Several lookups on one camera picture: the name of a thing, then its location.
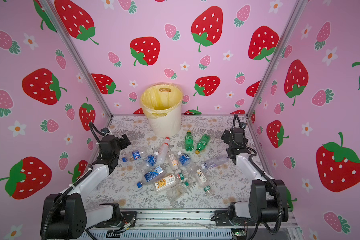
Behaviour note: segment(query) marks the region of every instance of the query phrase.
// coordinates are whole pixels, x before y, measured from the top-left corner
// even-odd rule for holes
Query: floral tablecloth
[[[196,155],[191,152],[189,156],[195,163],[211,159],[221,154],[226,154],[228,147],[221,139],[225,129],[232,127],[233,115],[212,115],[212,116],[182,116],[182,127],[178,134],[171,137],[170,149],[177,151],[184,150],[184,136],[187,130],[193,134],[195,146],[201,136],[207,133],[211,136],[206,149]],[[110,129],[116,136],[126,134],[131,145],[121,151],[121,156],[127,152],[146,147],[148,151],[158,150],[163,138],[155,136],[145,116],[115,116],[111,122]],[[248,128],[245,130],[249,139],[248,146],[254,148],[251,133]],[[261,168],[258,156],[253,160]],[[116,169],[94,189],[85,200],[85,207],[92,208],[102,203],[119,203],[120,208],[226,208],[230,202],[248,201],[250,196],[251,183],[243,175],[237,166],[229,161],[221,166],[205,170],[205,175],[210,181],[211,188],[215,194],[207,197],[204,191],[195,183],[188,188],[187,193],[173,203],[167,199],[162,191],[157,193],[152,185],[143,186],[138,189],[136,183],[141,180],[142,175],[138,174],[137,166],[141,160],[122,162]],[[164,166],[168,172],[169,164],[165,161]]]

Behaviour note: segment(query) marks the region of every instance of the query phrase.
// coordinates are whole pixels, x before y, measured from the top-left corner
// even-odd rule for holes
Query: pink wall
[[[297,198],[290,203],[305,239],[358,239],[360,65],[352,64],[360,62],[360,1],[310,1],[288,45],[292,52],[280,58],[256,107],[254,127],[274,177],[284,181],[291,200]],[[299,88],[291,91],[293,84]],[[281,145],[280,124],[289,136]]]
[[[107,121],[85,80],[78,81],[79,70],[60,36],[45,22],[42,30],[41,22],[33,1],[0,1],[0,89],[4,90],[0,91],[0,178],[10,177],[0,181],[0,239],[8,239],[11,234],[15,238],[21,235],[19,239],[39,239],[44,199],[68,186],[72,181],[68,170],[73,173],[79,161],[90,160],[92,151],[87,139],[93,137],[79,119],[79,108],[87,102],[86,97],[96,112],[95,124],[103,127]],[[8,50],[17,48],[13,41],[19,46],[18,54]],[[56,60],[58,49],[64,54],[64,59],[60,58],[64,69]],[[38,69],[46,70],[23,80]],[[67,89],[61,89],[59,101],[58,88],[54,88],[57,81],[51,73]],[[72,110],[68,117],[66,104],[72,105],[74,118]],[[58,123],[58,129],[49,121],[45,132],[40,125],[50,119]],[[66,141],[68,134],[71,142]],[[68,156],[61,159],[64,152]]]
[[[188,96],[185,98],[188,103],[183,105],[183,113],[191,109],[198,109],[205,114],[232,113],[238,109],[247,111],[253,100],[253,94],[248,95],[247,89],[249,92],[253,86],[258,86],[257,82],[261,80],[268,64],[263,56],[259,57],[260,60],[252,58],[263,48],[271,49],[276,45],[277,35],[281,35],[295,4],[295,0],[282,0],[282,3],[279,0],[232,0],[229,4],[219,0],[126,1],[130,5],[120,5],[120,1],[114,0],[110,0],[110,4],[105,0],[73,2],[81,9],[65,0],[56,0],[55,7],[91,73],[103,74],[105,79],[115,82],[116,90],[119,91],[110,91],[111,94],[107,94],[110,92],[104,83],[99,83],[100,90],[105,93],[103,97],[114,114],[138,110],[139,97],[149,85],[156,82],[181,85],[184,95]],[[205,11],[206,20],[203,20],[204,17],[197,19]],[[85,27],[83,32],[77,27],[81,24]],[[204,27],[205,32],[208,31],[205,42],[198,36],[203,33]],[[193,39],[191,29],[196,33],[197,42]],[[179,31],[179,39],[178,35],[174,35],[176,31]],[[251,41],[253,34],[256,46]],[[154,45],[138,48],[137,46],[145,45],[144,41]],[[141,62],[147,65],[136,61],[131,54],[131,45],[137,58],[140,52],[143,52],[142,58],[146,55]],[[199,67],[201,61],[207,66],[204,70]],[[243,73],[244,76],[236,76],[238,73]],[[202,81],[206,82],[206,86],[210,85],[207,83],[208,76],[218,77],[210,79],[220,84],[218,87],[214,88],[212,85],[205,89],[206,96],[201,96],[195,90],[195,82],[206,77]],[[133,92],[138,97],[134,102],[129,99]]]

